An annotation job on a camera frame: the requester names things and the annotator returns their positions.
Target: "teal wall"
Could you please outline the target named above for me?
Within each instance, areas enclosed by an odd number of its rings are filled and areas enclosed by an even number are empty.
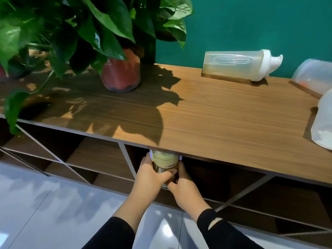
[[[202,68],[206,51],[270,49],[272,76],[292,77],[308,58],[332,61],[332,0],[192,0],[184,50],[157,41],[156,63]]]

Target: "white bottle cap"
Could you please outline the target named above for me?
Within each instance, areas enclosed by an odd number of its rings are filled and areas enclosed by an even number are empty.
[[[283,56],[272,57],[270,50],[262,50],[263,51],[263,62],[262,66],[259,70],[258,76],[256,79],[252,79],[252,81],[261,81],[264,77],[270,75],[271,72],[274,72],[281,65],[283,61]]]

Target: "white tile floor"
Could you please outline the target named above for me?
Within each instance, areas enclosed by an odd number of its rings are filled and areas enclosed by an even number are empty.
[[[125,196],[0,164],[0,249],[80,249]],[[264,248],[315,247],[238,228]],[[133,248],[207,249],[195,222],[152,204]]]

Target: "black sweater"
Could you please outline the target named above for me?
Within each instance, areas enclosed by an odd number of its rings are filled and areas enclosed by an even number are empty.
[[[225,220],[217,222],[208,230],[216,216],[213,209],[206,209],[197,220],[197,226],[209,249],[262,249]],[[121,218],[111,217],[82,249],[131,249],[134,240],[135,233],[130,225]]]

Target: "pothos plant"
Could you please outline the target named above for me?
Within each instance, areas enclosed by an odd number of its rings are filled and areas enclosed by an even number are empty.
[[[91,66],[101,72],[108,58],[126,60],[131,48],[154,61],[156,39],[178,41],[183,48],[183,18],[193,13],[190,0],[0,0],[0,64],[8,72],[29,73],[46,60],[52,71],[35,91],[14,91],[4,114],[12,134],[24,100],[39,93],[70,68],[81,74]],[[31,50],[38,53],[31,57]]]

